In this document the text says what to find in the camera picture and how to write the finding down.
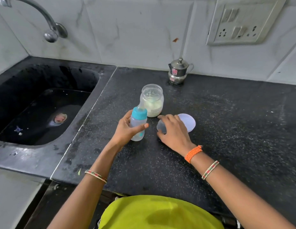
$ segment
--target orange braided wristband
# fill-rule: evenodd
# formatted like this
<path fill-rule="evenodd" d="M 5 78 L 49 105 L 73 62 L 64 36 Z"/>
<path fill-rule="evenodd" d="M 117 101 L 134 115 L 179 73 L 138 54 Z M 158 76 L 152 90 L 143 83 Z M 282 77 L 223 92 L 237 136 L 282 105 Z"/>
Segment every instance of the orange braided wristband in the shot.
<path fill-rule="evenodd" d="M 188 154 L 186 154 L 185 160 L 188 163 L 190 163 L 190 160 L 192 159 L 192 157 L 201 151 L 202 151 L 202 147 L 200 145 L 198 145 L 196 148 L 193 148 L 191 151 L 188 152 Z"/>

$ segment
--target sink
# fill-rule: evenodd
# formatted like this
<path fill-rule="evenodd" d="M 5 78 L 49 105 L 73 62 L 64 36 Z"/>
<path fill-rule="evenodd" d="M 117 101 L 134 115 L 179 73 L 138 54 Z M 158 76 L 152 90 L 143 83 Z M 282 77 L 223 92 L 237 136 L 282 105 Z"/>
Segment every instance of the sink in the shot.
<path fill-rule="evenodd" d="M 116 67 L 28 57 L 0 75 L 0 168 L 49 178 Z"/>

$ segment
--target hand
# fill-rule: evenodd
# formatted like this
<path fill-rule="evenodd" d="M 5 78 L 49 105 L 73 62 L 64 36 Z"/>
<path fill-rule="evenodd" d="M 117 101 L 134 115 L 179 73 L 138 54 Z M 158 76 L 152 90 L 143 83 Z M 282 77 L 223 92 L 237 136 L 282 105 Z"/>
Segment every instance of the hand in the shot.
<path fill-rule="evenodd" d="M 161 119 L 166 126 L 167 134 L 163 134 L 161 130 L 157 132 L 158 137 L 165 145 L 183 157 L 196 147 L 196 145 L 191 142 L 187 128 L 178 115 L 159 115 L 158 118 Z"/>
<path fill-rule="evenodd" d="M 119 145 L 121 148 L 127 144 L 135 134 L 149 127 L 149 124 L 146 123 L 130 128 L 129 125 L 131 114 L 132 110 L 128 111 L 126 115 L 124 115 L 124 117 L 119 120 L 115 134 L 111 139 L 112 142 Z"/>

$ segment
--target person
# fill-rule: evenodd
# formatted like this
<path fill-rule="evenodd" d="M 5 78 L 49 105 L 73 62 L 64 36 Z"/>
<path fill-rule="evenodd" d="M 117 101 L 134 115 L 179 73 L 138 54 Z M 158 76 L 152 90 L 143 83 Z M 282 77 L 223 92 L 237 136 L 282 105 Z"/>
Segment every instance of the person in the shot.
<path fill-rule="evenodd" d="M 129 127 L 132 110 L 119 120 L 115 134 L 104 147 L 90 171 L 55 215 L 47 229 L 88 228 L 105 180 L 116 154 L 148 124 Z M 191 142 L 184 123 L 177 115 L 159 116 L 167 134 L 157 132 L 161 141 L 185 157 L 197 146 Z M 204 152 L 190 163 L 204 175 L 215 161 Z M 220 164 L 205 179 L 245 229 L 296 229 L 279 212 L 251 191 Z M 203 209 L 178 199 L 139 195 L 113 201 L 101 216 L 99 228 L 223 228 L 220 221 Z"/>

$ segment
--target faucet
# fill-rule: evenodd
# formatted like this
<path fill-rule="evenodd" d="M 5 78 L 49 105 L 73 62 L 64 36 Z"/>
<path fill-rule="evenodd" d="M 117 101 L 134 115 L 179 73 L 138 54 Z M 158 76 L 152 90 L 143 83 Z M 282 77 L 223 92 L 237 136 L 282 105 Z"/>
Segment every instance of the faucet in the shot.
<path fill-rule="evenodd" d="M 51 15 L 34 0 L 19 0 L 24 3 L 27 3 L 28 5 L 31 5 L 32 7 L 36 8 L 46 19 L 49 30 L 46 30 L 44 33 L 44 38 L 47 42 L 56 42 L 59 37 L 61 38 L 67 38 L 67 30 L 62 24 L 56 23 Z M 0 0 L 0 5 L 12 7 L 11 0 Z"/>

